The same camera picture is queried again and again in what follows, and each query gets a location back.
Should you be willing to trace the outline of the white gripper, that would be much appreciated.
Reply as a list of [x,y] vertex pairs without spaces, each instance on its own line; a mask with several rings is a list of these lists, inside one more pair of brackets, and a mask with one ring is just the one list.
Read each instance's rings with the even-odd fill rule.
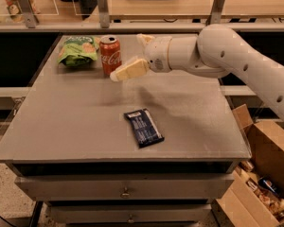
[[169,44],[170,36],[154,37],[147,34],[137,34],[136,39],[145,48],[145,59],[131,59],[125,64],[117,67],[110,74],[112,81],[118,82],[144,76],[151,69],[156,73],[167,73],[169,67]]

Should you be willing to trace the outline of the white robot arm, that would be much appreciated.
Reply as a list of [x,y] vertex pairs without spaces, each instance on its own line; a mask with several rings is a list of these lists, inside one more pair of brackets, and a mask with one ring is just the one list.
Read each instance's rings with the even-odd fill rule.
[[256,51],[233,29],[206,26],[198,35],[153,37],[138,34],[141,58],[133,57],[110,74],[113,81],[182,70],[204,78],[233,74],[284,122],[284,66]]

